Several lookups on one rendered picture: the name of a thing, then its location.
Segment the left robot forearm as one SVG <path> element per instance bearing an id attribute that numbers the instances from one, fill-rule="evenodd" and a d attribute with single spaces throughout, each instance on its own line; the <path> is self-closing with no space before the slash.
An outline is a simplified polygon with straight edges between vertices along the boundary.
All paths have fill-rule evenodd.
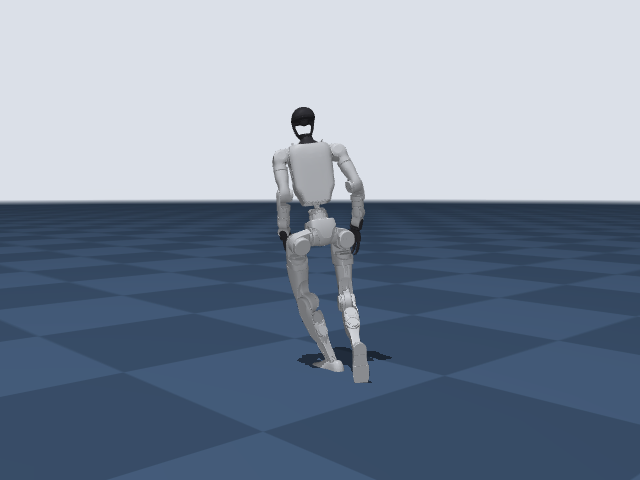
<path id="1" fill-rule="evenodd" d="M 291 206 L 286 203 L 280 203 L 280 192 L 277 190 L 276 193 L 276 201 L 277 201 L 277 225 L 278 225 L 278 235 L 280 236 L 280 231 L 285 231 L 287 233 L 287 237 L 290 233 L 290 211 Z"/>

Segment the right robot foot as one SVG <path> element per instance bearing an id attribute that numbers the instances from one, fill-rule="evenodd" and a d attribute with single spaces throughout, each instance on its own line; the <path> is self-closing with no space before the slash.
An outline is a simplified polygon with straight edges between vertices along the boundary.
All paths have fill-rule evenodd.
<path id="1" fill-rule="evenodd" d="M 369 380 L 369 364 L 367 362 L 367 348 L 362 342 L 356 342 L 352 348 L 353 379 L 355 383 L 365 383 Z"/>

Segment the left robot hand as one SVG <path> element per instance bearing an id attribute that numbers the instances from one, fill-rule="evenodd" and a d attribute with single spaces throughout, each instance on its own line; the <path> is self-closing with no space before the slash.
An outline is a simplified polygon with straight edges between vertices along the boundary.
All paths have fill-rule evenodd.
<path id="1" fill-rule="evenodd" d="M 283 246 L 284 246 L 284 249 L 286 251 L 286 240 L 288 238 L 287 237 L 287 233 L 285 231 L 280 231 L 279 234 L 280 234 L 280 239 L 283 240 Z M 289 235 L 290 234 L 291 234 L 291 232 L 289 233 Z"/>

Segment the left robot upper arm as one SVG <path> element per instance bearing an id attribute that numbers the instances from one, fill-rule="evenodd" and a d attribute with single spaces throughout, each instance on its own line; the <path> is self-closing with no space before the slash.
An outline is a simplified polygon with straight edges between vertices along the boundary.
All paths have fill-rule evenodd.
<path id="1" fill-rule="evenodd" d="M 293 191 L 289 189 L 289 177 L 286 164 L 289 161 L 289 148 L 277 150 L 274 153 L 272 166 L 274 170 L 275 181 L 280 192 L 280 203 L 291 202 L 293 199 Z"/>

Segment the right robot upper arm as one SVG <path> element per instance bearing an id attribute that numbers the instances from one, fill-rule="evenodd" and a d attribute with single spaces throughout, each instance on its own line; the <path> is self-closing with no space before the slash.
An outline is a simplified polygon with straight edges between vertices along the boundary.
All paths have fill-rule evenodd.
<path id="1" fill-rule="evenodd" d="M 356 172 L 354 164 L 348 156 L 346 148 L 339 143 L 329 144 L 329 146 L 332 152 L 332 160 L 334 162 L 338 162 L 337 165 L 348 179 L 345 182 L 346 190 L 349 193 L 361 191 L 363 183 Z"/>

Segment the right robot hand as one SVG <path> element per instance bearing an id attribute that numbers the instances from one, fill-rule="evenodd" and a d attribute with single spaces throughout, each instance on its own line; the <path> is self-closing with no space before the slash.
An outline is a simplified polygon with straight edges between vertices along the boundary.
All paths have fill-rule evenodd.
<path id="1" fill-rule="evenodd" d="M 360 234 L 359 230 L 362 229 L 362 225 L 363 225 L 363 219 L 361 219 L 361 221 L 359 223 L 359 228 L 351 225 L 351 222 L 350 222 L 350 228 L 351 229 L 349 229 L 349 231 L 351 231 L 355 236 L 355 243 L 354 243 L 354 245 L 352 247 L 352 250 L 351 250 L 351 248 L 350 248 L 350 250 L 351 250 L 351 254 L 353 254 L 353 252 L 355 250 L 355 247 L 356 247 L 356 251 L 355 251 L 354 255 L 356 255 L 357 252 L 359 251 L 359 246 L 360 246 L 360 241 L 361 241 L 361 234 Z M 357 242 L 357 246 L 356 246 L 356 242 Z"/>

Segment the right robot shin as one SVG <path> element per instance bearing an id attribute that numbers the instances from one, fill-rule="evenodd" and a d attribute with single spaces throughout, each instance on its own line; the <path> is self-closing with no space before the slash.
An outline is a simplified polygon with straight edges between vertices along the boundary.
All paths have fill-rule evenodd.
<path id="1" fill-rule="evenodd" d="M 360 342 L 360 319 L 358 308 L 356 306 L 355 295 L 351 294 L 352 297 L 352 307 L 342 308 L 342 319 L 345 328 L 345 332 L 350 339 L 351 347 L 353 348 L 354 343 Z"/>

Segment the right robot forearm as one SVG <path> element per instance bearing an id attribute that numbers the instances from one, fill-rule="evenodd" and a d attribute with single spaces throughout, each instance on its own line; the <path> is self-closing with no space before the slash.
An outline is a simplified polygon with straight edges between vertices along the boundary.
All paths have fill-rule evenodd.
<path id="1" fill-rule="evenodd" d="M 350 195 L 350 198 L 351 198 L 351 201 L 352 201 L 351 225 L 359 228 L 359 223 L 360 223 L 361 219 L 363 219 L 363 217 L 365 215 L 365 210 L 364 210 L 364 199 L 365 199 L 364 187 L 362 188 L 361 191 L 352 193 Z"/>

